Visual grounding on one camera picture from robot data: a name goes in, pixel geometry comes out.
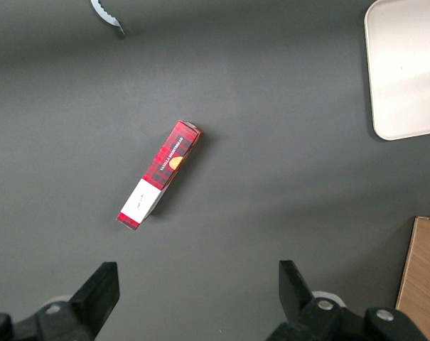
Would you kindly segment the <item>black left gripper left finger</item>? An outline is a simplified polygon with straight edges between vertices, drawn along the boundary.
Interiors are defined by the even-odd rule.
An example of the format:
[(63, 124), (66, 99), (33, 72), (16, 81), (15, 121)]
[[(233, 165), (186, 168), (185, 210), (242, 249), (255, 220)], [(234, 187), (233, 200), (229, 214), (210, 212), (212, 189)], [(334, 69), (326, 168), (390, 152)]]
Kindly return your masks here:
[(0, 340), (94, 340), (119, 300), (118, 266), (104, 262), (68, 300), (13, 322), (0, 313)]

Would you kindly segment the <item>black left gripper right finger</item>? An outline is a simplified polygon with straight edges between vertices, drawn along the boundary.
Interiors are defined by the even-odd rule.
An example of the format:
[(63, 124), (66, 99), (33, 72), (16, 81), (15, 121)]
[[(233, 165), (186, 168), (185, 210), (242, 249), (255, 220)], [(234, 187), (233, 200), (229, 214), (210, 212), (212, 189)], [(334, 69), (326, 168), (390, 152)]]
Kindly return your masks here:
[(386, 307), (352, 313), (329, 297), (317, 297), (292, 260), (279, 262), (279, 300), (286, 316), (268, 340), (425, 340), (404, 313)]

